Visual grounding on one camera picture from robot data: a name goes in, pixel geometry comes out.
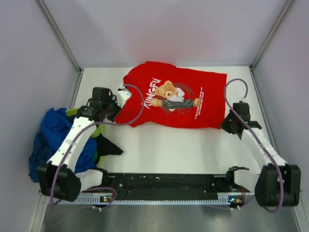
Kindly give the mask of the red printed t shirt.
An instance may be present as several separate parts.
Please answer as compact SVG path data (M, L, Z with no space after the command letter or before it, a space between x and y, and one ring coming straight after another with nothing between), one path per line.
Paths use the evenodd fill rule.
M178 68L148 61L133 68L123 82L132 93L117 124L147 122L186 128L220 128L225 118L225 73Z

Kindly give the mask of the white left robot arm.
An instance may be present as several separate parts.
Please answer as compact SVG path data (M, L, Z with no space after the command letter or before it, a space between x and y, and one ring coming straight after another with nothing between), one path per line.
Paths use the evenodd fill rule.
M37 168L41 192L51 199L73 202L82 191L92 187L106 191L109 187L108 172L90 168L75 173L76 163L87 141L100 122L114 115L116 96L105 87L95 87L87 104L78 109L73 125L55 154Z

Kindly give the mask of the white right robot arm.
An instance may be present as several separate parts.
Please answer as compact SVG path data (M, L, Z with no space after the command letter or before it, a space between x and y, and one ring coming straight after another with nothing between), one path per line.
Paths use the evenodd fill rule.
M299 204L301 170L288 164L263 135L262 127L251 120L249 105L245 102L233 104L221 128L235 134L249 148L260 172L246 167L232 167L231 176L225 179L230 191L244 187L254 193L262 207L296 206Z

